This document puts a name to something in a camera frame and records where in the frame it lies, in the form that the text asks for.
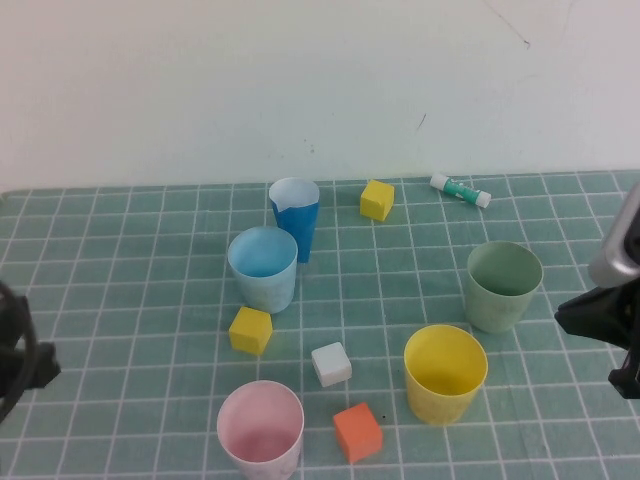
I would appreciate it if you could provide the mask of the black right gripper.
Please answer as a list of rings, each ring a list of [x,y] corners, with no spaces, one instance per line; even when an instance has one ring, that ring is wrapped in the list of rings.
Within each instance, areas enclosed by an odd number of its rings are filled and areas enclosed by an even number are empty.
[[[569,335],[604,341],[604,327],[600,323],[608,290],[596,287],[558,306],[554,318]],[[639,281],[616,287],[611,292],[611,343],[628,350],[636,312],[639,309]],[[625,399],[639,399],[639,355],[629,350],[619,369],[609,373],[608,381]]]

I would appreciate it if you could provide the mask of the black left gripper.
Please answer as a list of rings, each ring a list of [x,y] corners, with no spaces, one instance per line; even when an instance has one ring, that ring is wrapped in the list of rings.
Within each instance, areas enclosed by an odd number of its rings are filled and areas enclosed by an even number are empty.
[[[17,349],[23,335],[23,327],[16,319],[14,309],[1,301],[1,394],[6,395],[15,382],[23,365],[24,352]],[[61,373],[56,347],[50,342],[41,342],[36,350],[35,369],[26,387],[27,390],[43,389]]]

